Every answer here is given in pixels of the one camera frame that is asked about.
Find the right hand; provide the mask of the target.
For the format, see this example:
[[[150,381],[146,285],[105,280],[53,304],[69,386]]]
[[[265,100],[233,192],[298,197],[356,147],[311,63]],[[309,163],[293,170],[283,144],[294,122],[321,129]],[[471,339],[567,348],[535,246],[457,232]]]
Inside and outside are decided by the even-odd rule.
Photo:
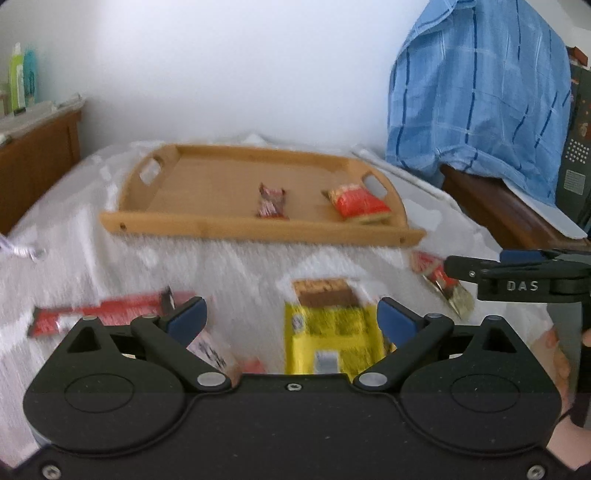
[[[551,373],[562,400],[562,420],[556,426],[548,448],[565,465],[578,469],[590,462],[590,431],[576,426],[568,416],[572,408],[571,365],[561,349],[555,328],[546,335],[546,347],[553,354]]]

